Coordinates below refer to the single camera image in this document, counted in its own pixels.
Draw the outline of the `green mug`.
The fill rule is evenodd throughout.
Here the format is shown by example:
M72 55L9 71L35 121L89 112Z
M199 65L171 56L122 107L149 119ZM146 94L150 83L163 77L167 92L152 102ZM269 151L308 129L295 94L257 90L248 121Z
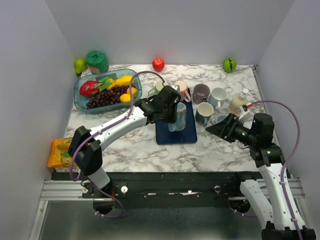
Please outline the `green mug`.
M157 95L163 89L163 87L164 83L162 81L157 82L155 86L148 91L148 96Z

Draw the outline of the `grey blue faceted mug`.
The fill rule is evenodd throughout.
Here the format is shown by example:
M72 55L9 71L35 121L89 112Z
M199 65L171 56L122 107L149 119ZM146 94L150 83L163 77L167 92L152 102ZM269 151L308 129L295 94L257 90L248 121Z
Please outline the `grey blue faceted mug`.
M213 113L213 106L208 102L202 102L196 108L195 120L206 127Z

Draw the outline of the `pink mug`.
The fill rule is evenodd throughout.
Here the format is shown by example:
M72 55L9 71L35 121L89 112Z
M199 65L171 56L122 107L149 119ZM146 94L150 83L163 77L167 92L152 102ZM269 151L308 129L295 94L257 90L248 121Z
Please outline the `pink mug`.
M178 80L174 83L174 85L177 85L179 87L179 94L181 96L180 101L186 101L187 103L189 103L192 99L188 92L188 85L186 84L186 82Z

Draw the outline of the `white light blue mug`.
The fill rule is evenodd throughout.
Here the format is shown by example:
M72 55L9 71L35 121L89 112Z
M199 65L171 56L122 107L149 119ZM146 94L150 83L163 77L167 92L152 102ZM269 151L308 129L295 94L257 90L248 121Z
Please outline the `white light blue mug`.
M216 87L211 91L208 103L211 104L214 109L220 109L227 97L228 93L224 88Z

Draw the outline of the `purple mug black handle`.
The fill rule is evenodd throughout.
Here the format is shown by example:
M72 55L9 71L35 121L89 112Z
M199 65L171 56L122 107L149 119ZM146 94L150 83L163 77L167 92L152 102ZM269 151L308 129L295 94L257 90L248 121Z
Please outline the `purple mug black handle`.
M193 88L192 100L194 104L206 102L210 94L210 88L203 83L198 83Z

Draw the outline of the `pale grey footed mug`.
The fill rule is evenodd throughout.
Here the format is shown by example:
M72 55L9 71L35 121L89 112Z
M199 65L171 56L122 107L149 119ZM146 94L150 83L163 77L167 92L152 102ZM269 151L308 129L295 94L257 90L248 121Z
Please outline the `pale grey footed mug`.
M209 123L212 124L212 125L215 125L215 124L218 124L218 123L222 122L227 117L228 117L227 114L220 114L216 118L211 119L209 121Z

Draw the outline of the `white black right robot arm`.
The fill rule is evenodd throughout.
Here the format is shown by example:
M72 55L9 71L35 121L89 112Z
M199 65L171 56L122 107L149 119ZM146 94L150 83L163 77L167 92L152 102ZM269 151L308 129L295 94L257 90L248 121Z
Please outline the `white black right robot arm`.
M253 116L251 128L230 113L223 121L211 125L206 131L229 142L241 142L249 147L249 153L258 168L268 196L256 180L238 178L230 183L230 191L244 195L261 225L264 240L315 240L316 233L307 228L290 190L285 173L285 159L281 148L272 142L273 118L266 113Z

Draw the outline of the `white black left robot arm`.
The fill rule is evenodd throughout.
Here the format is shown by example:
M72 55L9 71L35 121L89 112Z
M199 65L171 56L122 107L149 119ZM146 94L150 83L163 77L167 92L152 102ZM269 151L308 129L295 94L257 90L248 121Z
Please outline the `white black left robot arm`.
M101 198L111 191L111 179L102 168L102 152L125 134L156 122L174 123L178 102L177 85L166 85L154 96L138 100L132 108L100 126L74 132L68 154L84 176L94 184L93 191Z

